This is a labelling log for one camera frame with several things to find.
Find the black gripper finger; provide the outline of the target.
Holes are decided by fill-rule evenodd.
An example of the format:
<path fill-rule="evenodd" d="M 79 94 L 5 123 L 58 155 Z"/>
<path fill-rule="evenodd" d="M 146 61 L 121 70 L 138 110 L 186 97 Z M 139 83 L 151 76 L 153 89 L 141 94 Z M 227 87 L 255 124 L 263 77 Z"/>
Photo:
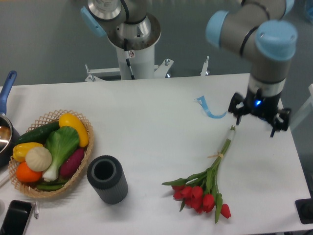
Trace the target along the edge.
<path fill-rule="evenodd" d="M 276 132 L 287 131 L 290 123 L 291 108 L 283 108 L 278 110 L 277 115 L 271 121 L 272 131 L 270 137 Z"/>
<path fill-rule="evenodd" d="M 239 125 L 242 119 L 242 116 L 246 115 L 245 99 L 239 93 L 235 93 L 231 98 L 228 112 L 232 113 L 236 118 L 236 125 Z"/>

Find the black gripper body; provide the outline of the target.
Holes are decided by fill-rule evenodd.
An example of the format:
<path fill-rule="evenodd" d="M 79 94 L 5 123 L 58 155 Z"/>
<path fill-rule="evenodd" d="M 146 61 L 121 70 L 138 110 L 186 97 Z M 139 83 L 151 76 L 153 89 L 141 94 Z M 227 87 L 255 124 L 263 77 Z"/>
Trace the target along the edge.
<path fill-rule="evenodd" d="M 244 115 L 251 114 L 267 122 L 278 121 L 278 102 L 281 93 L 264 96 L 262 91 L 262 89 L 258 89 L 256 92 L 251 88 L 247 89 L 243 106 Z"/>

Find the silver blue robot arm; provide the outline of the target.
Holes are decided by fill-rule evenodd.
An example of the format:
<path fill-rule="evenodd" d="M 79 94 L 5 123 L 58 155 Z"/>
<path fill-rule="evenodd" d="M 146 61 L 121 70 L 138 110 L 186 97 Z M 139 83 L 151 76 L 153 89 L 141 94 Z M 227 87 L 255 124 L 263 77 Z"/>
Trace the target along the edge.
<path fill-rule="evenodd" d="M 296 51 L 297 31 L 283 17 L 291 0 L 244 0 L 236 13 L 216 12 L 205 29 L 207 41 L 232 51 L 252 64 L 247 94 L 236 93 L 228 111 L 237 120 L 251 114 L 286 131 L 291 110 L 278 101 Z M 145 0 L 90 0 L 81 17 L 98 37 L 107 37 L 116 48 L 120 76 L 124 80 L 155 77 L 155 50 L 161 29 L 147 12 Z"/>

